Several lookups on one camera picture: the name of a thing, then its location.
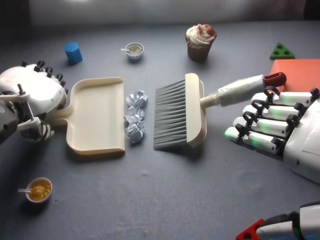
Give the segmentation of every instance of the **brush bristles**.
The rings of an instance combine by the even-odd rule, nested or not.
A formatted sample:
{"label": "brush bristles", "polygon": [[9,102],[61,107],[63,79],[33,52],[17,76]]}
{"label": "brush bristles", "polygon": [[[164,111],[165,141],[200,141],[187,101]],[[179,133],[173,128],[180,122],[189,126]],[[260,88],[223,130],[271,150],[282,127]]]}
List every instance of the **brush bristles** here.
{"label": "brush bristles", "polygon": [[155,91],[153,148],[180,147],[187,143],[186,81]]}

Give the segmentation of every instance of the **gray tabletop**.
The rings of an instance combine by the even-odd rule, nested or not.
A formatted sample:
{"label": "gray tabletop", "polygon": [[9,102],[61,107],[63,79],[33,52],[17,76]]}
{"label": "gray tabletop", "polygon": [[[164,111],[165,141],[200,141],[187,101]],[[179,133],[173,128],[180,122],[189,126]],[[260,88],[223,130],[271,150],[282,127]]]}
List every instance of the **gray tabletop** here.
{"label": "gray tabletop", "polygon": [[[146,134],[125,155],[81,158],[60,129],[43,144],[18,133],[0,146],[0,237],[3,239],[232,240],[261,218],[298,211],[320,199],[320,187],[282,161],[224,137],[247,103],[207,110],[207,136],[195,152],[153,150],[155,89],[196,73],[205,93],[231,81],[267,75],[277,42],[299,59],[320,57],[319,22],[214,24],[218,36],[207,61],[192,62],[184,34],[189,25],[38,28],[0,36],[0,72],[22,60],[45,60],[65,87],[86,78],[120,77],[124,95],[144,90]],[[68,66],[64,46],[78,42],[83,62]],[[136,64],[120,48],[145,47]],[[33,209],[17,188],[37,177],[52,181],[48,205]]]}

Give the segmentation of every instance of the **cupcake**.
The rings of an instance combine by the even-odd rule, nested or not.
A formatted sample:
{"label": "cupcake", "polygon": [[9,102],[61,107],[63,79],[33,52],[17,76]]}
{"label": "cupcake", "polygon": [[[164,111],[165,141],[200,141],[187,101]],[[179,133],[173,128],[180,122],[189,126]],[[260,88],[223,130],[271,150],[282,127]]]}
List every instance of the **cupcake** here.
{"label": "cupcake", "polygon": [[190,27],[185,33],[189,58],[196,62],[206,60],[216,37],[216,31],[208,24]]}

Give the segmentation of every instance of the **brush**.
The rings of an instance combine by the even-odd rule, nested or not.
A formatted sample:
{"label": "brush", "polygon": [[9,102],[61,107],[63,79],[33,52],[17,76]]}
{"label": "brush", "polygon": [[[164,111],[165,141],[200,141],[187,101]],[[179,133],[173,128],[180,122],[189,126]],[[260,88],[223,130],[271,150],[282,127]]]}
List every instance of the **brush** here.
{"label": "brush", "polygon": [[252,98],[266,86],[279,87],[286,75],[278,72],[269,76],[253,76],[232,82],[205,96],[204,84],[194,73],[185,80],[155,91],[153,148],[174,149],[184,145],[196,147],[207,134],[206,108],[226,107]]}

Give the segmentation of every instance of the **red-orange board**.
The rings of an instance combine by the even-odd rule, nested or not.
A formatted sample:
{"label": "red-orange board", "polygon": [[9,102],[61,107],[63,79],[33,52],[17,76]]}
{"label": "red-orange board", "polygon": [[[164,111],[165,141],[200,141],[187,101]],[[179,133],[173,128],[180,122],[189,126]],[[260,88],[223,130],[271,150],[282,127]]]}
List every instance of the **red-orange board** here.
{"label": "red-orange board", "polygon": [[283,72],[286,84],[278,87],[280,92],[309,92],[320,89],[320,59],[277,59],[271,74]]}

